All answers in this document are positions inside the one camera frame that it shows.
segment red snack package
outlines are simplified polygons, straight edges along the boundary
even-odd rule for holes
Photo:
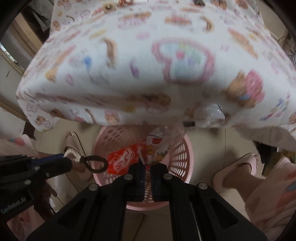
[[[140,142],[129,146],[128,148],[112,152],[108,155],[108,169],[109,174],[125,175],[128,172],[128,167],[135,164],[139,160],[138,152],[144,148],[145,142]]]

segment metal screw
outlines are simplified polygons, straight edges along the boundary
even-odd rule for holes
[[[166,180],[170,180],[173,178],[172,174],[169,174],[169,173],[166,173],[163,175],[163,178],[166,179]]]
[[[31,184],[31,181],[29,179],[27,179],[26,181],[24,181],[24,184],[28,186]]]
[[[125,180],[128,180],[128,181],[129,181],[129,180],[132,180],[132,179],[133,179],[133,175],[132,175],[132,174],[125,174],[125,175],[124,175],[124,179],[125,179]]]
[[[199,183],[198,188],[201,190],[206,190],[207,189],[207,184],[206,183]]]
[[[89,185],[89,190],[96,191],[98,190],[99,186],[97,184],[91,184]]]

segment person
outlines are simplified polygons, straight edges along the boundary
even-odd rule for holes
[[[245,202],[251,223],[269,241],[284,230],[296,210],[296,165],[283,157],[266,179],[257,178],[260,156],[247,155],[218,172],[213,179],[214,189],[222,193],[234,188]]]
[[[67,152],[70,149],[77,150],[80,155],[86,155],[75,132],[67,132],[66,134],[64,151]],[[82,180],[88,180],[92,176],[92,173],[85,168],[84,164],[75,161],[76,156],[73,153],[70,151],[68,151],[68,153],[69,155],[67,155],[67,157],[72,160],[73,164],[72,170],[77,171],[78,176]],[[0,156],[20,154],[37,158],[52,156],[52,154],[38,152],[27,135],[22,135],[21,137],[13,139],[0,139]],[[7,222],[8,227],[20,241],[25,241],[30,233],[50,218],[50,207],[48,203],[52,192],[55,191],[46,183],[41,189],[41,193],[37,195],[40,197],[40,200],[37,200],[34,206],[29,207]]]

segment plastic basket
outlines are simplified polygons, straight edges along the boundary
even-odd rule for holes
[[[106,158],[111,152],[127,148],[146,139],[146,136],[154,128],[155,126],[104,126],[96,138],[92,154]],[[194,157],[187,135],[169,151],[161,163],[167,165],[169,173],[179,177],[185,183],[189,183],[193,172]],[[98,162],[92,162],[92,166],[95,169],[100,168]],[[108,174],[107,171],[99,174],[94,173],[96,183],[100,186],[112,183],[117,177],[118,175]],[[150,177],[146,176],[145,200],[143,202],[128,202],[126,207],[131,210],[147,211],[166,205],[168,202],[154,202],[152,200]]]

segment pink slipper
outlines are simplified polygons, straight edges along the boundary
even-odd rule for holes
[[[219,171],[213,178],[213,185],[214,190],[217,193],[220,193],[222,191],[225,191],[227,188],[223,186],[224,178],[232,171],[234,171],[236,168],[240,167],[242,164],[248,163],[251,165],[251,175],[255,176],[257,171],[257,160],[260,158],[260,155],[257,154],[247,154],[243,157],[241,157],[238,161],[231,164],[230,166],[224,168],[223,170]]]
[[[67,147],[71,147],[78,151],[80,155],[86,156],[78,135],[74,131],[71,131],[70,133],[72,136],[68,136],[64,141],[64,151]],[[77,174],[83,181],[87,181],[92,176],[92,173],[87,168],[85,168],[84,172],[77,172]]]

